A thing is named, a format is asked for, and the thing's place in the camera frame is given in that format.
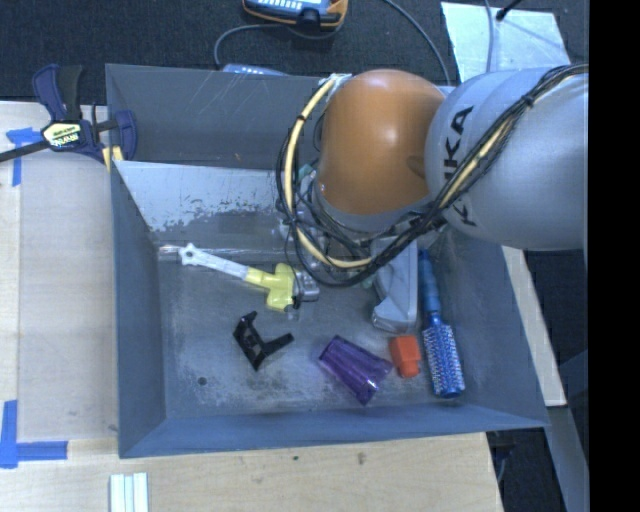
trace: purple cup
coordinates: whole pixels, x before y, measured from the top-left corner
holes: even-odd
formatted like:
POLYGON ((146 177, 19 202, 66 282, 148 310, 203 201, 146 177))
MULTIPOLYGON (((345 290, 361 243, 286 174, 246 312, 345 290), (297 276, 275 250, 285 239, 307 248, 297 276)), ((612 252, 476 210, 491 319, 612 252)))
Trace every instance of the purple cup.
POLYGON ((337 335, 325 347, 319 362, 342 381, 362 405, 369 403, 393 368, 389 361, 337 335))

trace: yellow cable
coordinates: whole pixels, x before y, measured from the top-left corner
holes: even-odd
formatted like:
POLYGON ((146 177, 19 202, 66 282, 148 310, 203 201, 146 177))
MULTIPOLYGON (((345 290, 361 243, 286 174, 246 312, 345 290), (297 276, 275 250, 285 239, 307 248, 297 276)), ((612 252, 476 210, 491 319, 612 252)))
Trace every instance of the yellow cable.
POLYGON ((489 140, 483 144, 482 148, 480 148, 480 151, 478 151, 478 154, 473 158, 473 160, 471 160, 471 162, 467 164, 464 170, 458 175, 456 180, 452 183, 451 188, 442 198, 442 201, 440 201, 438 208, 442 208, 445 204, 447 204, 447 201, 449 201, 451 196, 460 189, 464 180, 467 179, 469 174, 471 174, 473 170, 478 166, 478 162, 480 162, 480 160, 484 158, 484 156, 493 147, 493 145, 495 144, 495 141, 505 131, 506 126, 508 124, 509 124, 508 121, 505 121, 504 123, 502 123, 502 125, 500 125, 500 128, 496 130, 496 132, 489 138, 489 140))
MULTIPOLYGON (((291 187, 292 176, 293 176, 293 156, 295 153, 296 145, 298 144, 298 138, 300 137, 300 132, 302 131, 302 127, 307 120, 307 117, 311 114, 316 105, 320 102, 320 99, 333 87, 335 83, 335 79, 330 78, 327 80, 320 89, 316 91, 313 95, 309 103, 307 103, 306 107, 296 120, 293 128, 291 130, 291 135, 289 136, 289 144, 287 145, 287 154, 285 157, 284 164, 284 195, 285 200, 287 202, 287 206, 289 211, 293 212, 293 189, 291 187)), ((363 267, 371 262, 371 258, 365 258, 361 260, 354 261, 345 261, 345 260, 337 260, 335 258, 331 258, 330 256, 325 256, 321 251, 307 238, 304 232, 296 227, 296 231, 298 233, 298 238, 302 242, 302 245, 307 249, 311 255, 320 260, 325 265, 332 265, 338 268, 352 269, 363 267)))

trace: blue tape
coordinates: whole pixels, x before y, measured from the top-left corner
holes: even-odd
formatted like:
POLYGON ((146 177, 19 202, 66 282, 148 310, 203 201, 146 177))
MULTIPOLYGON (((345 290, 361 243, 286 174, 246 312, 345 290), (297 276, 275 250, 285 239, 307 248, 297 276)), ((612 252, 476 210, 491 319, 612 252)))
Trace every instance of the blue tape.
MULTIPOLYGON (((34 142, 40 142, 42 135, 40 132, 32 128, 21 128, 19 130, 9 130, 7 132, 7 138, 19 148, 25 144, 33 144, 34 142)), ((22 181, 22 159, 20 157, 13 160, 13 178, 11 180, 11 186, 16 187, 20 185, 22 181)))
POLYGON ((15 469, 20 461, 65 460, 68 441, 37 443, 17 442, 18 401, 4 403, 2 437, 0 437, 0 468, 15 469))

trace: black carpet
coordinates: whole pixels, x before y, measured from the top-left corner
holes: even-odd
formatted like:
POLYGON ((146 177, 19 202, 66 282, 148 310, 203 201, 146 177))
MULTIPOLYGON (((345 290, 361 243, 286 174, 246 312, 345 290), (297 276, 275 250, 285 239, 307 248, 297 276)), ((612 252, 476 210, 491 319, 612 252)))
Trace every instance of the black carpet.
MULTIPOLYGON (((452 80, 457 72, 435 0, 397 0, 429 34, 452 80)), ((483 5, 482 2, 461 2, 483 5)), ((509 2, 491 0, 493 7, 509 2)), ((553 12, 572 62, 589 60, 589 0, 525 0, 520 9, 553 12)), ((240 0, 0 0, 0 99, 32 100, 31 78, 41 67, 81 64, 79 98, 105 104, 105 63, 215 69, 213 47, 233 27, 254 23, 240 0)), ((248 31, 220 47, 224 63, 290 74, 359 73, 391 67, 445 84, 424 39, 382 0, 351 0, 342 30, 322 41, 287 30, 248 31)), ((582 252, 528 253, 536 290, 560 364, 586 348, 586 270, 582 252)), ((588 397, 571 403, 588 457, 588 397)), ((562 497, 542 430, 489 433, 506 512, 562 512, 562 497)))

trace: blue brush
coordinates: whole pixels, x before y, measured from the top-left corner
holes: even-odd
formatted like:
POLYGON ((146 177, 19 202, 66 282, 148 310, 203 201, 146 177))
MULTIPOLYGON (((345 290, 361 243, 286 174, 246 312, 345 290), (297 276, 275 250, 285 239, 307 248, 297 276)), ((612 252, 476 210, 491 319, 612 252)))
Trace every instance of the blue brush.
POLYGON ((429 253, 425 249, 421 249, 418 255, 418 267, 423 315, 422 341, 431 370, 433 392, 440 398, 455 398, 464 391, 460 357, 451 326, 440 317, 438 285, 429 253))

